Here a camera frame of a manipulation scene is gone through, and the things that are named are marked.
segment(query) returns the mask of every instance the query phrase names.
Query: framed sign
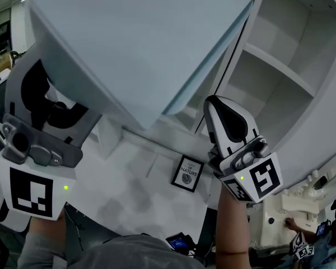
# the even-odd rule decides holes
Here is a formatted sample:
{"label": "framed sign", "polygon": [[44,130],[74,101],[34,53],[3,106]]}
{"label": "framed sign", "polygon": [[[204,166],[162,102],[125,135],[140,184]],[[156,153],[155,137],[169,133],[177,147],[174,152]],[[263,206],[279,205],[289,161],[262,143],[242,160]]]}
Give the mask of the framed sign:
{"label": "framed sign", "polygon": [[183,155],[173,177],[172,184],[187,191],[194,192],[203,166],[204,163]]}

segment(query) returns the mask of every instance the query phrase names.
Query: black cable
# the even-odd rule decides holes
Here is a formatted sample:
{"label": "black cable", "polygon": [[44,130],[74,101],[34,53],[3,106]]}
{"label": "black cable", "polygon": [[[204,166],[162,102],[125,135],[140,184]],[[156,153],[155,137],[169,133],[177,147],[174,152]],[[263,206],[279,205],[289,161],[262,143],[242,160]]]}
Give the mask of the black cable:
{"label": "black cable", "polygon": [[81,250],[83,251],[83,247],[82,247],[82,242],[81,242],[81,236],[80,236],[80,230],[84,231],[85,228],[82,226],[82,224],[77,224],[72,218],[71,218],[71,215],[68,213],[68,210],[64,207],[65,209],[65,212],[68,216],[68,218],[71,220],[71,222],[75,225],[76,227],[76,230],[77,230],[77,235],[78,235],[78,241],[80,243],[80,247],[81,247]]}

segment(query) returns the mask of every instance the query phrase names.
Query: gray shirt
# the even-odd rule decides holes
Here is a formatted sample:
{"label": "gray shirt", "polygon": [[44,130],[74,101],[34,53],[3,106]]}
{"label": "gray shirt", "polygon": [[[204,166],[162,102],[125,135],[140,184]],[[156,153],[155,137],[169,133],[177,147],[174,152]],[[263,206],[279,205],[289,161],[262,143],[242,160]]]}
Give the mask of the gray shirt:
{"label": "gray shirt", "polygon": [[115,238],[84,252],[68,265],[63,248],[38,233],[28,233],[18,260],[18,268],[136,268],[136,269],[203,269],[197,260],[172,251],[163,241],[146,235]]}

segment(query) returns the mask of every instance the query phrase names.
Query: shelf board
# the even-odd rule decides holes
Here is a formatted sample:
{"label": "shelf board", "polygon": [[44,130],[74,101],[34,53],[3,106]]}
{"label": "shelf board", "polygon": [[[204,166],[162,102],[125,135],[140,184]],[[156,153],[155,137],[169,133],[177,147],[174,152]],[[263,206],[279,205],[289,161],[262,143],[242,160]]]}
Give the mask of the shelf board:
{"label": "shelf board", "polygon": [[313,90],[312,87],[310,87],[297,73],[295,73],[288,66],[280,62],[269,53],[259,49],[258,47],[250,43],[245,44],[244,51],[256,56],[257,58],[263,60],[265,63],[282,72],[285,76],[290,78],[293,82],[295,82],[302,89],[304,89],[310,96],[314,97],[316,95],[316,91]]}

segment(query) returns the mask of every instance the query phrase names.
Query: hand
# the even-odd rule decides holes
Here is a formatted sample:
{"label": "hand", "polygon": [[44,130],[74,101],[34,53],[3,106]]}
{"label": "hand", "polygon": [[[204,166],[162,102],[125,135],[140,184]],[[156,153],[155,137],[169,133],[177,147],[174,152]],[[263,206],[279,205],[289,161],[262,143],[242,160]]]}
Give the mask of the hand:
{"label": "hand", "polygon": [[285,227],[296,232],[300,231],[300,227],[298,227],[295,220],[290,217],[285,219]]}

